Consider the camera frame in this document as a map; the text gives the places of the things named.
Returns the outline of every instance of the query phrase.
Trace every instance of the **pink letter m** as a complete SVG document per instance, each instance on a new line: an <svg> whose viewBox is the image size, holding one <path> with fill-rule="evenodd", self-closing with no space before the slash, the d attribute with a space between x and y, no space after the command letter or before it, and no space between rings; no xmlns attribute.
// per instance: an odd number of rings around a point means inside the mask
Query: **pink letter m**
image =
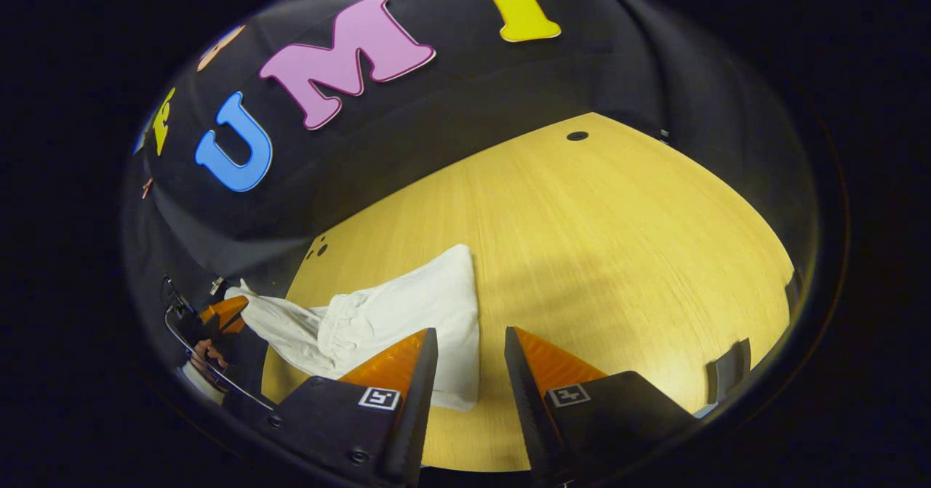
<svg viewBox="0 0 931 488"><path fill-rule="evenodd" d="M372 64L372 80L396 79L419 68L435 56L433 47L417 44L385 4L388 0L361 0L333 21L333 48L289 44L273 55L259 77L274 77L303 109L303 126L316 130L339 113L339 97L323 97L313 83L351 96L362 94L359 51Z"/></svg>

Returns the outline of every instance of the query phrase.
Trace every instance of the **blue letter u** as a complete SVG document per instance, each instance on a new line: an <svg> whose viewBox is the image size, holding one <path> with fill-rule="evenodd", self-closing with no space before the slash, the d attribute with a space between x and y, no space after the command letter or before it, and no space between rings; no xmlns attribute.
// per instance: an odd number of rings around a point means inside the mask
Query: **blue letter u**
<svg viewBox="0 0 931 488"><path fill-rule="evenodd" d="M207 130L200 137L200 144L193 155L197 164L206 166L214 177L233 192L252 190L265 177L272 164L272 141L268 134L255 122L242 107L242 92L236 92L227 98L226 103L217 111L217 124L229 124L239 137L249 144L252 156L246 164L233 163L233 160L217 146L216 134Z"/></svg>

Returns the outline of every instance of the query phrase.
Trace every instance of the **wooden surface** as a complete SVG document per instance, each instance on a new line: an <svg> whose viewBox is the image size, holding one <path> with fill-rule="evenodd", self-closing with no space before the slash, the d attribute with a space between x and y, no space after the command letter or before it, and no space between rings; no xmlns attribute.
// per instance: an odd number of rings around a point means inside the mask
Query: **wooden surface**
<svg viewBox="0 0 931 488"><path fill-rule="evenodd" d="M588 139L566 140L580 130ZM705 404L706 363L749 337L756 365L788 326L791 263L762 217L687 157L595 113L476 153L336 225L287 298L328 305L456 243L474 258L482 384L471 412L431 409L426 465L529 468L507 326L609 375L634 369L690 412ZM304 379L269 349L263 394L281 401Z"/></svg>

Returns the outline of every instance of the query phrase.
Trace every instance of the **foam letter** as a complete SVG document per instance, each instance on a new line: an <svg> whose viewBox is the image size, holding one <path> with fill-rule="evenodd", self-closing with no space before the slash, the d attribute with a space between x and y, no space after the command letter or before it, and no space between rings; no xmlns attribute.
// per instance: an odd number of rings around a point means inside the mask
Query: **foam letter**
<svg viewBox="0 0 931 488"><path fill-rule="evenodd" d="M197 164L206 166L210 173L233 192L247 192L265 177L272 164L272 141L268 134L242 107L242 93L227 98L217 111L217 124L229 124L239 137L249 144L252 156L246 164L236 164L216 143L216 134L207 130L193 155Z"/></svg>
<svg viewBox="0 0 931 488"><path fill-rule="evenodd" d="M204 54L200 56L200 61L197 63L197 71L206 68L207 64L210 64L210 61L212 61L214 57L217 57L217 54L220 53L220 50L226 48L226 44L230 44L230 41L233 41L233 39L236 38L236 35L239 35L240 31L242 31L242 28L246 28L246 25L242 24L237 26L232 31L230 31L230 33L223 35L223 37L220 38L216 44L210 47L210 50L204 52Z"/></svg>
<svg viewBox="0 0 931 488"><path fill-rule="evenodd" d="M159 112L156 113L156 120L152 122L152 127L156 130L156 153L159 155L162 154L162 146L165 144L165 137L169 134L169 127L167 126L167 120L169 120L169 101L172 100L174 95L174 88L172 91L169 91L169 94L165 97L165 103L162 103Z"/></svg>
<svg viewBox="0 0 931 488"><path fill-rule="evenodd" d="M385 4L388 0L361 0L333 21L333 48L289 44L273 55L259 77L274 77L305 113L303 126L322 127L339 113L339 97L323 97L313 83L351 96L362 94L359 51L372 63L372 80L396 79L428 63L436 51L417 44L396 22Z"/></svg>
<svg viewBox="0 0 931 488"><path fill-rule="evenodd" d="M505 26L501 28L501 37L509 43L548 39L556 37L562 29L555 22L548 20L543 8L536 0L492 0Z"/></svg>

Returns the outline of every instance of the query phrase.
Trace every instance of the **white cloth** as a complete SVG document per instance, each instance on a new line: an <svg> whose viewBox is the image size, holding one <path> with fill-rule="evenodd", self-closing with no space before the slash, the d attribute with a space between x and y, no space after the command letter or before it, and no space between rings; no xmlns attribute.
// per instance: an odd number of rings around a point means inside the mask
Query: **white cloth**
<svg viewBox="0 0 931 488"><path fill-rule="evenodd" d="M435 328L439 355L431 404L468 411L479 400L479 304L472 256L456 245L426 265L375 288L335 295L329 306L245 295L242 318L292 366L338 379L420 329Z"/></svg>

